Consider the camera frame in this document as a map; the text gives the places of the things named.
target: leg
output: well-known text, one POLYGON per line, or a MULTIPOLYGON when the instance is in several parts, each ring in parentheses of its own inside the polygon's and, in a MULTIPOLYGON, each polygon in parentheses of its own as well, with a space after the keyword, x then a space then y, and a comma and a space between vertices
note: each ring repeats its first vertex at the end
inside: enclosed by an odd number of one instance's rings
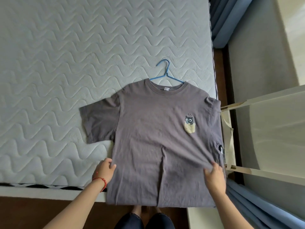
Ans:
POLYGON ((132 212, 124 215, 114 229, 144 229, 140 216, 141 206, 134 206, 132 212))
POLYGON ((153 214, 153 216, 146 225, 146 229, 175 229, 172 220, 165 214, 161 213, 159 208, 150 207, 149 213, 150 215, 153 214))

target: hanger hook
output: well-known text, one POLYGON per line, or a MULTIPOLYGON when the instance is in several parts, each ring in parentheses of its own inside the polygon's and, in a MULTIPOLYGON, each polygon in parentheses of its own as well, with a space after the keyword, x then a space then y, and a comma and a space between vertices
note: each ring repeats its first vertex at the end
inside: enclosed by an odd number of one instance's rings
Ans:
POLYGON ((168 75, 168 68, 169 68, 169 66, 170 66, 170 61, 168 61, 167 59, 163 59, 163 60, 161 60, 160 62, 158 62, 158 64, 157 64, 157 66, 162 62, 162 61, 167 61, 168 62, 168 66, 167 66, 167 68, 166 68, 166 72, 164 73, 164 75, 168 75))

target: gray t-shirt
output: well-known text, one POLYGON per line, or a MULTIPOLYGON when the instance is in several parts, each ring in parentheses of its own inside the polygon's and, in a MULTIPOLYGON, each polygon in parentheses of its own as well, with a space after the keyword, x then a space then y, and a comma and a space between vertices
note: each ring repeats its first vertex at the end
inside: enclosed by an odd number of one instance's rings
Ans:
POLYGON ((80 108, 88 143, 114 141, 108 204, 214 207, 203 176, 223 167, 220 101, 185 82, 149 79, 80 108))

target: blue curtain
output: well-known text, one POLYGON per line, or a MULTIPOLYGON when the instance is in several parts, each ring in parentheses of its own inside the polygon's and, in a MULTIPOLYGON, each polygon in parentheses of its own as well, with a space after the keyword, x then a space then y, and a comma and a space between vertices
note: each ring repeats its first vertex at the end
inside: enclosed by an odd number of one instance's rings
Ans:
POLYGON ((246 219, 263 229, 305 229, 305 221, 267 202, 243 185, 227 180, 227 195, 246 219))
POLYGON ((215 48, 223 48, 252 0, 211 0, 210 15, 212 41, 215 48))

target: hand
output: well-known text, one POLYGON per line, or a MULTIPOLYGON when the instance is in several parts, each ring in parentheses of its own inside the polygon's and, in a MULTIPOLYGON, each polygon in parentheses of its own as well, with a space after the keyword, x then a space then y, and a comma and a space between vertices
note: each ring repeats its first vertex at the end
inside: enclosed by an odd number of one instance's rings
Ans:
POLYGON ((214 198, 215 196, 226 194, 226 182, 222 168, 215 162, 212 162, 213 169, 211 173, 204 169, 204 181, 206 186, 214 198))
POLYGON ((114 164, 112 167, 110 167, 110 163, 112 162, 111 158, 106 158, 104 161, 101 161, 93 175, 92 175, 92 179, 94 178, 104 178, 106 180, 107 183, 110 182, 110 180, 112 179, 113 176, 113 172, 116 168, 116 165, 114 164))

